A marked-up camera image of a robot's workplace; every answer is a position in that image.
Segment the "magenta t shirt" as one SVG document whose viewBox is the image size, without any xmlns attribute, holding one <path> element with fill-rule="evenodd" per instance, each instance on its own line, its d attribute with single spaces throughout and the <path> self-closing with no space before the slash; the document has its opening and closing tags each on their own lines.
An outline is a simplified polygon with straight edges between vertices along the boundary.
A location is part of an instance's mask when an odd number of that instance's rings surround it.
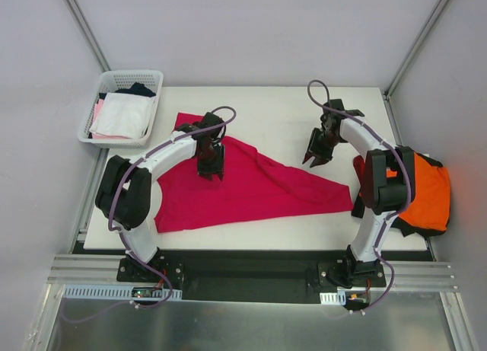
<svg viewBox="0 0 487 351">
<path fill-rule="evenodd" d="M 285 166 L 255 147 L 225 136 L 224 177 L 197 174 L 186 160 L 158 178 L 161 207 L 154 218 L 158 233 L 193 230 L 235 222 L 297 215 L 347 212 L 349 187 Z"/>
</svg>

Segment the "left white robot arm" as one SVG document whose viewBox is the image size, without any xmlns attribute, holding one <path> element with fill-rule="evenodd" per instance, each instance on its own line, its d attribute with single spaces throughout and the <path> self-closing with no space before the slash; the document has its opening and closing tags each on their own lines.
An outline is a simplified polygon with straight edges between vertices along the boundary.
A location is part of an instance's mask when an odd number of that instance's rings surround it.
<svg viewBox="0 0 487 351">
<path fill-rule="evenodd" d="M 135 273 L 146 282 L 164 278 L 155 259 L 158 246 L 152 239 L 148 214 L 151 188 L 157 179 L 178 164 L 196 159 L 197 174 L 206 180 L 224 177 L 226 125 L 216 114 L 206 113 L 199 122 L 179 125 L 160 145 L 132 158 L 111 157 L 104 169 L 95 197 L 95 206 L 107 219 L 110 232 L 122 241 Z"/>
</svg>

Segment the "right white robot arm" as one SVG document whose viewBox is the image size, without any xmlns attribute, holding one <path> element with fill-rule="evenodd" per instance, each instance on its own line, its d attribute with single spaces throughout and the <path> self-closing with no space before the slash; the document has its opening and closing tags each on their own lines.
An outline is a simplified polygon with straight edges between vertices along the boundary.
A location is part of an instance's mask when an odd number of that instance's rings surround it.
<svg viewBox="0 0 487 351">
<path fill-rule="evenodd" d="M 327 164 L 339 143 L 349 143 L 364 159 L 360 197 L 364 215 L 355 239 L 340 263 L 326 271 L 333 285 L 350 289 L 381 271 L 380 255 L 385 236 L 414 197 L 414 152 L 392 146 L 364 121 L 360 110 L 346 110 L 340 99 L 324 104 L 321 127 L 313 129 L 303 162 L 310 166 Z"/>
</svg>

